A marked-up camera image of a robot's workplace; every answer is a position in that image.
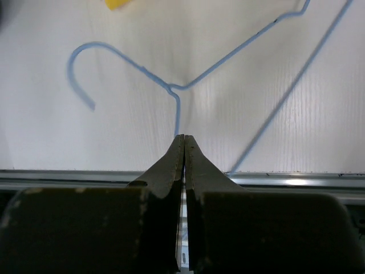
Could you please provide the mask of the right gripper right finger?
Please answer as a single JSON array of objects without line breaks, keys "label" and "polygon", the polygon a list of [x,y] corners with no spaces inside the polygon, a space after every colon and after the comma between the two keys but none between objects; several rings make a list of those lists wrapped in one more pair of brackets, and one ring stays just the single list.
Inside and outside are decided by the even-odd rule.
[{"label": "right gripper right finger", "polygon": [[344,205],[327,194],[252,192],[185,137],[189,267],[194,273],[363,273]]}]

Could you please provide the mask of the blue hanger of olive shorts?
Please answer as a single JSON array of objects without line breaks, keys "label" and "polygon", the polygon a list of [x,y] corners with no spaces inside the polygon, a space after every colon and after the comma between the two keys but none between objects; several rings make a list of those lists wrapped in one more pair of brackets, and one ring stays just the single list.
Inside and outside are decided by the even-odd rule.
[{"label": "blue hanger of olive shorts", "polygon": [[[122,53],[120,50],[118,50],[116,47],[107,44],[105,42],[87,42],[79,47],[77,47],[69,56],[67,64],[66,64],[66,77],[68,80],[68,83],[74,93],[80,98],[80,100],[92,111],[95,110],[96,102],[87,94],[87,92],[82,88],[82,86],[79,84],[79,82],[76,79],[75,75],[75,61],[78,55],[88,49],[94,49],[94,48],[101,48],[105,49],[113,54],[115,54],[117,57],[121,58],[123,61],[127,62],[129,65],[131,65],[133,68],[135,68],[137,71],[145,75],[148,79],[150,79],[154,84],[160,86],[163,90],[167,92],[168,95],[170,95],[176,103],[176,115],[175,115],[175,129],[174,129],[174,136],[177,136],[179,134],[180,130],[180,121],[181,121],[181,99],[178,94],[174,92],[174,90],[178,91],[185,91],[193,86],[195,86],[197,83],[201,82],[204,78],[206,78],[209,74],[211,74],[213,71],[218,69],[220,66],[222,66],[224,63],[226,63],[229,59],[231,59],[233,56],[238,54],[241,50],[243,50],[245,47],[253,43],[256,39],[258,39],[260,36],[264,35],[264,33],[271,30],[275,25],[279,24],[280,22],[293,18],[293,17],[300,17],[302,16],[308,6],[310,4],[310,1],[305,1],[302,8],[299,11],[290,11],[283,13],[279,15],[275,20],[270,22],[268,25],[266,25],[264,28],[262,28],[260,31],[258,31],[256,34],[251,36],[248,40],[237,46],[235,49],[233,49],[231,52],[226,54],[224,57],[222,57],[219,61],[211,65],[208,69],[206,69],[204,72],[202,72],[199,76],[197,76],[194,80],[187,83],[186,85],[178,85],[175,83],[167,83],[162,78],[157,76],[156,74],[152,73],[145,67],[137,64],[135,61],[133,61],[130,57]],[[239,167],[242,165],[242,163],[245,161],[245,159],[248,157],[250,152],[253,150],[253,148],[257,145],[260,138],[264,135],[265,131],[268,129],[274,118],[277,116],[277,114],[281,111],[282,107],[288,100],[289,96],[292,94],[302,77],[305,75],[313,61],[316,59],[317,55],[320,53],[321,49],[324,47],[324,45],[327,43],[329,37],[333,33],[333,31],[336,29],[337,25],[342,20],[343,16],[347,12],[348,8],[351,6],[352,1],[346,1],[342,8],[339,10],[339,13],[336,15],[326,32],[324,33],[323,37],[320,39],[316,47],[314,48],[313,52],[310,54],[307,61],[304,63],[303,67],[300,69],[299,73],[295,76],[294,80],[290,84],[289,88],[285,93],[282,95],[281,99],[278,101],[277,105],[273,108],[269,116],[265,119],[265,121],[262,123],[261,127],[257,131],[257,133],[253,136],[249,144],[246,146],[246,148],[243,150],[242,154],[236,161],[236,163],[233,165],[231,170],[227,173],[228,177],[233,177],[235,174],[237,174]]]}]

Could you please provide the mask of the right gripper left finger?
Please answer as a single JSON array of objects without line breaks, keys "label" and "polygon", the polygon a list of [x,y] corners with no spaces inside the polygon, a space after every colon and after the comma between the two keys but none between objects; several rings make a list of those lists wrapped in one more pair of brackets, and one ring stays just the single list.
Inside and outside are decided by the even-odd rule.
[{"label": "right gripper left finger", "polygon": [[176,273],[184,135],[124,188],[28,188],[1,218],[2,273]]}]

